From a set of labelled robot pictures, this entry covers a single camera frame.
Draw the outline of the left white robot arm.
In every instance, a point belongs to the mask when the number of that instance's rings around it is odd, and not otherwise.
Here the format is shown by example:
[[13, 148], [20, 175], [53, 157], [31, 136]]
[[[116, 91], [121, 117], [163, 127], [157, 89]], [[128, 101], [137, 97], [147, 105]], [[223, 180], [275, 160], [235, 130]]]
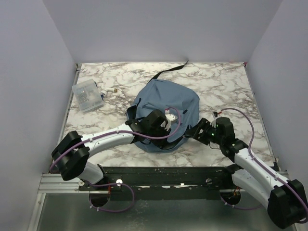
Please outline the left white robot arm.
[[96, 190], [102, 190], [107, 183], [103, 168], [93, 164], [89, 158], [120, 145], [150, 141], [166, 141], [176, 130], [172, 125], [181, 121], [170, 109], [164, 112], [155, 109], [146, 117], [132, 118], [116, 128], [79, 135], [69, 132], [52, 152], [50, 169], [57, 168], [64, 181], [79, 178], [87, 181]]

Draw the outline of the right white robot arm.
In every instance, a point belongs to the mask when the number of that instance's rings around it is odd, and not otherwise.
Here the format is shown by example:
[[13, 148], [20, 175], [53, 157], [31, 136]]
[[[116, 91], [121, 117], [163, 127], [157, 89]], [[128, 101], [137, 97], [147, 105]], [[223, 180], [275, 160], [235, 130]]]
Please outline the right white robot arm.
[[219, 145], [223, 155], [234, 163], [232, 172], [222, 175], [222, 185], [244, 189], [266, 208], [277, 227], [285, 229], [307, 222], [308, 202], [302, 183], [282, 176], [253, 154], [245, 142], [236, 138], [229, 118], [218, 117], [213, 122], [203, 118], [185, 136], [205, 145]]

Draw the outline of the blue student backpack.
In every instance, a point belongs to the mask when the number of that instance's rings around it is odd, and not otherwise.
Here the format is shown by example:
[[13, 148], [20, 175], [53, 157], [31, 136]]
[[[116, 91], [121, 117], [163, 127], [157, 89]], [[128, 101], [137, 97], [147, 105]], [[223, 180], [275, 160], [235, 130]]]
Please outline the blue student backpack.
[[[199, 120], [200, 98], [195, 91], [173, 81], [159, 79], [161, 72], [152, 77], [137, 94], [132, 105], [126, 110], [127, 120], [140, 118], [154, 109], [164, 112], [170, 109], [175, 115], [180, 115], [181, 121], [172, 125], [176, 132], [168, 137], [173, 143], [173, 149], [167, 151], [145, 151], [147, 153], [170, 153], [183, 145], [187, 138], [184, 132], [195, 126]], [[141, 149], [141, 142], [135, 145]]]

